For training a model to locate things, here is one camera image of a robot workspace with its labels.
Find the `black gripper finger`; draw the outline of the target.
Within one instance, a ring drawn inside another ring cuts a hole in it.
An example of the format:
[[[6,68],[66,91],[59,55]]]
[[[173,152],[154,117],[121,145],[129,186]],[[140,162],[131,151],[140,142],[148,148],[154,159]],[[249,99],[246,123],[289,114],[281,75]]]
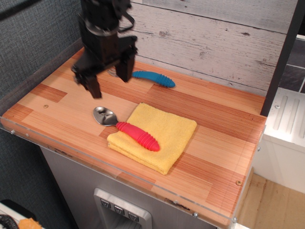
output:
[[[97,80],[96,75],[85,76],[83,79],[83,86],[87,91],[90,92],[94,99],[102,98],[102,94],[100,91],[100,85]]]
[[[123,53],[118,55],[117,59],[119,62],[116,64],[116,74],[124,82],[128,82],[132,76],[135,54]]]

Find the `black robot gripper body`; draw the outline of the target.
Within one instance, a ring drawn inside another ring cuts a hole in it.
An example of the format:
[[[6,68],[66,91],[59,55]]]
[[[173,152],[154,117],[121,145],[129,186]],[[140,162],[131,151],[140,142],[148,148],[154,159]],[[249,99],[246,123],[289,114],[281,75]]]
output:
[[[97,75],[112,67],[116,68],[116,64],[119,62],[118,55],[123,53],[136,55],[136,36],[119,37],[117,31],[103,33],[82,15],[79,15],[78,20],[84,53],[72,66],[72,71],[77,79]]]

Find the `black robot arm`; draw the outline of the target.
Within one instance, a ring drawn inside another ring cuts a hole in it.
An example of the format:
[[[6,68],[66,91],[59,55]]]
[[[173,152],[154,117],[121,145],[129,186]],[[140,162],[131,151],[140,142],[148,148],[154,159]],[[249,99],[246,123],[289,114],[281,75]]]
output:
[[[75,82],[95,99],[102,97],[97,74],[114,67],[124,82],[132,76],[137,37],[118,36],[134,26],[134,18],[127,12],[130,8],[128,0],[81,1],[78,21],[84,52],[71,70]]]

